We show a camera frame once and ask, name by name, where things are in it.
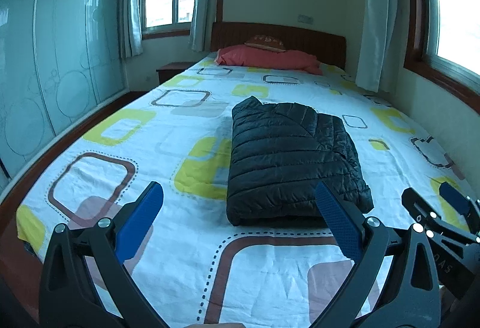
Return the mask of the red pillow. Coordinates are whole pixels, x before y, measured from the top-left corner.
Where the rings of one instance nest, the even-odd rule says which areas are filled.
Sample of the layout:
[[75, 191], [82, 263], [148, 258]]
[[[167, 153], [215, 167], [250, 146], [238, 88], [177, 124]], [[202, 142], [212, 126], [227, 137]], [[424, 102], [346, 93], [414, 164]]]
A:
[[274, 52], [236, 45], [220, 49], [215, 61], [226, 66], [297, 70], [318, 76], [323, 74], [317, 58], [300, 50]]

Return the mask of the right window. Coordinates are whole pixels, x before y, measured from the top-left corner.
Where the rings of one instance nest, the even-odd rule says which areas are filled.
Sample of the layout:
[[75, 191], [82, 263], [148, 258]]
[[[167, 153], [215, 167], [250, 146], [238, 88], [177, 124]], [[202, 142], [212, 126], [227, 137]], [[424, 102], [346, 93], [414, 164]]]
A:
[[406, 69], [479, 109], [479, 0], [409, 0]]

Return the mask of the wall socket plate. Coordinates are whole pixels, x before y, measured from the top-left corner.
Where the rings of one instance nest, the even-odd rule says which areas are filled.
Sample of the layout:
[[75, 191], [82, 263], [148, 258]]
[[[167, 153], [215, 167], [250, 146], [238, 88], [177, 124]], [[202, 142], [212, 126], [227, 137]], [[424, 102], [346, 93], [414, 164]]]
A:
[[313, 23], [313, 18], [306, 15], [298, 15], [298, 22], [311, 25]]

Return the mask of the patterned white bed sheet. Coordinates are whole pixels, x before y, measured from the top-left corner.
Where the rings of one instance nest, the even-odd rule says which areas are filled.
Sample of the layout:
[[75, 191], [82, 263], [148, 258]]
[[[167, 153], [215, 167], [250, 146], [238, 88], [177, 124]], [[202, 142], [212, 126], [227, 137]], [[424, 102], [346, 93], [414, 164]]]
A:
[[226, 216], [232, 110], [251, 96], [339, 117], [373, 197], [370, 215], [407, 228], [411, 187], [447, 222], [465, 220], [440, 195], [473, 190], [436, 140], [340, 68], [322, 75], [220, 66], [205, 58], [92, 128], [45, 171], [16, 212], [17, 235], [39, 258], [53, 229], [113, 217], [152, 181], [163, 206], [126, 269], [172, 327], [313, 323], [352, 268], [323, 222], [233, 226]]

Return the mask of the glass sliding wardrobe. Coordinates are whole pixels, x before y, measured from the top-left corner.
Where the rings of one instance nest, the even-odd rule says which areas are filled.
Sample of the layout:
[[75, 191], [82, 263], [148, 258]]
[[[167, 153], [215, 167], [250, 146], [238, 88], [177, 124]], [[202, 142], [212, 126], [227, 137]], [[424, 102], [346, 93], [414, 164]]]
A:
[[124, 89], [118, 0], [1, 0], [1, 182]]

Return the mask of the small orange patterned cushion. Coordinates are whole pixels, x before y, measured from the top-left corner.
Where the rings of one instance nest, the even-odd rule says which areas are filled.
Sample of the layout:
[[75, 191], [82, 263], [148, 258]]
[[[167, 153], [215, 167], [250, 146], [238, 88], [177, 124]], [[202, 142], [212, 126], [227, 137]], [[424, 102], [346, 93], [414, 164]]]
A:
[[287, 50], [280, 39], [270, 35], [255, 35], [249, 38], [245, 42], [245, 45], [247, 47], [268, 50], [276, 53], [282, 53]]

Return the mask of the black quilted puffer jacket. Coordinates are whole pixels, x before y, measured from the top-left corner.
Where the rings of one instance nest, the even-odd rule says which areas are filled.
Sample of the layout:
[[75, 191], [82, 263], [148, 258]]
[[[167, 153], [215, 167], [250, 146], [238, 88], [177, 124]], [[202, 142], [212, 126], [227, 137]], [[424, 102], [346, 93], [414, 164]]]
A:
[[233, 226], [322, 222], [320, 182], [360, 212], [373, 209], [356, 146], [339, 117], [251, 96], [233, 107], [232, 121], [226, 216]]

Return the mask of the dark wooden headboard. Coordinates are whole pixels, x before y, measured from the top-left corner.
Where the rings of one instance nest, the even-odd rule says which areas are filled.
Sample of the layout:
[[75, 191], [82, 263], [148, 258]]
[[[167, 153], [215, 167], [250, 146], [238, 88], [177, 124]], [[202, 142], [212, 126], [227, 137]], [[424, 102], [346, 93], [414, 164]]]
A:
[[286, 49], [314, 55], [323, 64], [346, 68], [347, 40], [343, 36], [285, 25], [247, 22], [215, 22], [211, 30], [210, 51], [243, 44], [255, 35], [280, 39]]

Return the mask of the curtain left of left window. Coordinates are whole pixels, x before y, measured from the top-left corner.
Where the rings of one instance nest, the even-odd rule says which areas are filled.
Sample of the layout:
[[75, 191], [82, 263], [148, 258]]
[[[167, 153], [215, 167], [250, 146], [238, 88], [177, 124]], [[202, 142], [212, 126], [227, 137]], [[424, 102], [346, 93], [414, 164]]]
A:
[[128, 59], [143, 53], [140, 0], [119, 0], [120, 56]]

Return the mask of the curtain at right window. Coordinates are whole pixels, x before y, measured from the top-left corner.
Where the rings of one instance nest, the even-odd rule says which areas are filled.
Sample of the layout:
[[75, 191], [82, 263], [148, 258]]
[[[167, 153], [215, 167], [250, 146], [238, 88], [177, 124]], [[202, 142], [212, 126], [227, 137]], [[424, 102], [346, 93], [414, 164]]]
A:
[[360, 55], [355, 83], [377, 92], [381, 87], [386, 55], [391, 44], [398, 0], [365, 0]]

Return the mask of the wooden nightstand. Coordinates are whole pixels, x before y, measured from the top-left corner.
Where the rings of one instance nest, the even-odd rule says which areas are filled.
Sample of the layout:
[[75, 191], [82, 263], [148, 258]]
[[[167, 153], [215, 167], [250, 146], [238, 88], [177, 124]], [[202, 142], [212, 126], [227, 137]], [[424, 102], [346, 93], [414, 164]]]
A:
[[172, 79], [177, 74], [180, 74], [187, 70], [188, 68], [195, 65], [195, 62], [192, 61], [182, 61], [165, 64], [160, 68], [157, 68], [156, 72], [158, 75], [159, 83], [163, 84], [166, 81]]

